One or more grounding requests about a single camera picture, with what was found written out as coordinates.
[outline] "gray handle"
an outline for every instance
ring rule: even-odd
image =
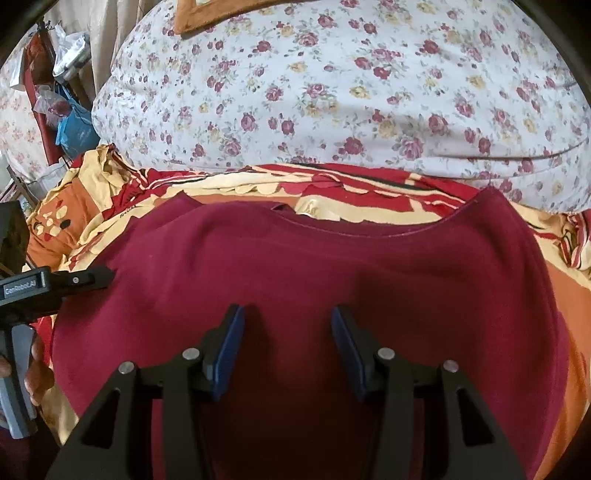
[[[14,439],[30,437],[37,432],[37,411],[25,388],[34,338],[35,330],[28,325],[0,330],[0,355],[12,365],[11,376],[0,378],[0,406]]]

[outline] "pink rose pattern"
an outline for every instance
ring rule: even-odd
[[[591,207],[589,107],[510,0],[317,0],[189,40],[169,35],[175,8],[140,23],[95,102],[99,135],[135,164],[386,166],[551,212]]]

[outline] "blue gripper pad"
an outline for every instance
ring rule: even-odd
[[[340,307],[335,307],[332,311],[332,318],[330,325],[332,327],[333,338],[337,348],[339,349],[340,357],[345,366],[345,371],[349,378],[349,384],[355,393],[355,396],[359,401],[363,401],[369,395],[367,389],[368,385],[368,374],[371,375],[372,371],[367,371],[368,367],[371,369],[372,366],[364,365],[361,352],[358,350],[358,346],[355,344],[353,333],[351,328],[357,329],[357,326],[351,321],[346,319],[347,313]]]
[[[217,357],[210,364],[204,364],[204,374],[212,383],[212,400],[218,401],[228,389],[234,362],[238,356],[238,350],[242,342],[244,332],[244,309],[238,307],[229,323],[224,320],[220,330],[226,331],[226,336],[220,345]]]

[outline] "white plastic bag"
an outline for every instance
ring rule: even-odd
[[[53,76],[62,83],[71,80],[77,69],[90,60],[88,33],[66,35],[61,25],[56,25],[57,48]]]
[[[47,118],[47,125],[54,130],[62,118],[68,117],[72,112],[67,99],[50,89],[47,85],[37,87],[37,101],[33,108],[37,113],[43,113]]]
[[[25,47],[21,48],[12,65],[10,88],[25,91]]]

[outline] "device label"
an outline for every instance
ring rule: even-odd
[[[37,288],[37,279],[35,277],[23,278],[22,280],[4,285],[4,298],[14,297],[15,295],[20,295],[23,292],[35,288]]]

